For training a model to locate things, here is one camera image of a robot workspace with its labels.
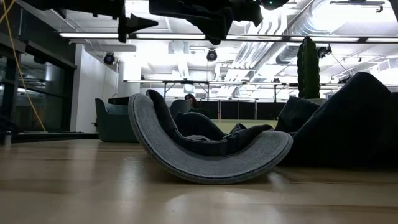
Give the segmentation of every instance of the wire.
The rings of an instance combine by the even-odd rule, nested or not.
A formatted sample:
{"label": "wire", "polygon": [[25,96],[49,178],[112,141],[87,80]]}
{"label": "wire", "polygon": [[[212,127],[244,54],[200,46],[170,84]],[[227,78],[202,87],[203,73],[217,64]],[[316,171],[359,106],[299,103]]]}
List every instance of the wire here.
{"label": "wire", "polygon": [[4,15],[1,16],[0,18],[0,23],[2,22],[2,20],[7,16],[8,12],[11,10],[11,7],[14,5],[15,0],[12,0],[10,6],[8,7],[8,9],[6,10],[6,3],[3,1],[2,4],[4,5]]}
{"label": "wire", "polygon": [[40,119],[39,115],[37,114],[37,111],[36,111],[36,109],[35,109],[35,107],[34,107],[34,105],[33,105],[33,103],[32,103],[32,100],[31,100],[31,98],[30,98],[30,96],[29,96],[29,93],[27,92],[27,88],[26,88],[26,85],[25,85],[24,76],[22,75],[21,67],[19,66],[19,61],[18,61],[17,53],[16,53],[16,51],[15,51],[14,39],[12,38],[11,26],[10,26],[10,22],[8,21],[8,16],[7,16],[7,13],[10,11],[10,9],[11,9],[11,7],[12,7],[12,5],[13,5],[14,2],[15,2],[15,0],[12,0],[11,5],[10,5],[10,6],[8,7],[8,9],[6,10],[6,2],[5,2],[5,0],[2,1],[2,5],[3,5],[3,8],[4,8],[4,12],[5,12],[4,15],[2,16],[2,18],[3,18],[4,16],[6,17],[6,22],[7,22],[7,27],[8,27],[8,33],[9,33],[9,35],[10,35],[10,41],[11,41],[11,46],[12,46],[12,52],[14,53],[15,62],[16,62],[16,64],[17,64],[19,76],[21,77],[22,84],[23,84],[23,86],[24,86],[24,88],[25,88],[25,92],[26,92],[27,98],[28,98],[28,100],[29,100],[30,106],[32,107],[33,112],[35,113],[37,119],[39,120],[39,123],[40,123],[40,125],[41,125],[43,131],[46,131],[46,129],[45,129],[44,125],[43,125],[43,122],[42,122],[42,120]]}
{"label": "wire", "polygon": [[348,73],[348,75],[349,75],[349,71],[347,71],[347,69],[337,60],[337,58],[332,54],[332,53],[330,53],[331,54],[331,56],[333,56],[335,59],[336,59],[336,61],[340,64],[340,66],[344,69],[344,70],[346,70],[346,72]]}

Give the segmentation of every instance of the ceiling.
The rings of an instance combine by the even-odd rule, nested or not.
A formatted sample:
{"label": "ceiling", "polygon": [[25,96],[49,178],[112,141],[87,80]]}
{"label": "ceiling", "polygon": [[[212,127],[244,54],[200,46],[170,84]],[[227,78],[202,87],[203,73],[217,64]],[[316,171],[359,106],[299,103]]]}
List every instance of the ceiling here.
{"label": "ceiling", "polygon": [[[230,34],[286,34],[290,32],[290,28],[300,22],[300,18],[310,17],[308,9],[303,11],[301,17],[297,20],[292,19],[302,11],[309,3],[309,0],[290,0],[289,4],[275,11],[263,10],[263,24],[268,24],[267,32],[260,33],[254,29],[253,24],[234,22],[229,31]],[[375,6],[335,6],[330,5],[329,0],[324,6],[314,9],[314,19],[312,25],[318,27],[333,27],[330,35],[397,35],[398,23],[391,9],[389,1],[384,4],[384,10],[377,13],[379,9]],[[118,22],[113,21],[107,16],[98,16],[94,18],[91,14],[83,12],[68,11],[67,19],[62,20],[53,11],[38,11],[24,2],[19,2],[22,7],[29,12],[57,29],[59,32],[112,32],[117,30]],[[156,32],[156,33],[200,33],[200,31],[183,19],[174,19],[160,17],[149,14],[148,1],[126,0],[126,14],[133,13],[136,16],[155,20],[159,25],[139,32]],[[218,46],[213,46],[207,41],[185,41],[188,50],[185,51],[183,59],[177,54],[173,54],[170,49],[170,41],[168,40],[129,40],[126,44],[121,44],[117,40],[91,40],[84,42],[87,51],[91,51],[98,58],[104,55],[104,49],[108,46],[120,46],[127,48],[129,45],[135,45],[134,54],[140,58],[142,65],[142,74],[161,79],[162,75],[172,74],[178,71],[179,60],[184,60],[188,70],[191,71],[209,71],[213,72],[217,77],[217,69],[220,64],[235,63],[238,58],[243,59],[248,55],[246,65],[253,65],[248,68],[255,69],[255,75],[250,77],[262,78],[261,81],[269,80],[275,76],[286,80],[296,80],[297,66],[295,59],[289,64],[277,64],[275,61],[276,53],[279,49],[276,44],[268,43],[264,47],[264,51],[257,51],[261,48],[261,44],[253,43],[250,45],[250,51],[243,51],[244,43],[242,42],[222,42]],[[217,61],[207,62],[206,55],[208,49],[215,48],[218,54]],[[370,45],[370,44],[331,44],[333,55],[327,55],[326,58],[320,60],[320,74],[324,82],[337,82],[334,78],[338,78],[347,74],[346,71],[352,73],[358,70],[367,70],[369,67],[377,65],[373,63],[380,58],[398,57],[398,45]],[[125,57],[127,52],[115,52],[115,55],[121,60],[129,60]]]}

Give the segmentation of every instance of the white column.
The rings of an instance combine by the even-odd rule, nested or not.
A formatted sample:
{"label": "white column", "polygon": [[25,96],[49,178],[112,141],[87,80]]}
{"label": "white column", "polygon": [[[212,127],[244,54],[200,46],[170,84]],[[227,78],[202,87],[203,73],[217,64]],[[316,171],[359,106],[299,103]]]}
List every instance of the white column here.
{"label": "white column", "polygon": [[123,80],[141,79],[141,64],[135,59],[133,57],[119,62],[118,97],[128,97],[139,93],[140,83],[123,82]]}

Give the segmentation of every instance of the security camera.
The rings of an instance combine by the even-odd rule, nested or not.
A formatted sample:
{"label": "security camera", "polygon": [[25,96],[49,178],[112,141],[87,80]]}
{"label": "security camera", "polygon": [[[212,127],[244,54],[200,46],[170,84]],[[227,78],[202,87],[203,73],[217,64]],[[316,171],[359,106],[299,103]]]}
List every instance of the security camera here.
{"label": "security camera", "polygon": [[106,53],[104,57],[104,63],[107,65],[114,65],[118,60],[114,57],[114,52]]}
{"label": "security camera", "polygon": [[215,49],[210,49],[209,52],[207,53],[207,61],[208,62],[214,62],[217,60],[217,53]]}

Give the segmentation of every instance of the white wall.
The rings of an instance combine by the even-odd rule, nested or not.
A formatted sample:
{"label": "white wall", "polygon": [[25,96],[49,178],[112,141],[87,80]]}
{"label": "white wall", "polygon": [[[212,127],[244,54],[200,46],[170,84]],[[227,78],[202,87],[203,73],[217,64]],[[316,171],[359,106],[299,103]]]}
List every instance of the white wall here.
{"label": "white wall", "polygon": [[70,130],[95,133],[95,98],[107,103],[117,93],[118,74],[87,53],[81,44],[76,45],[75,64],[78,69],[73,79]]}

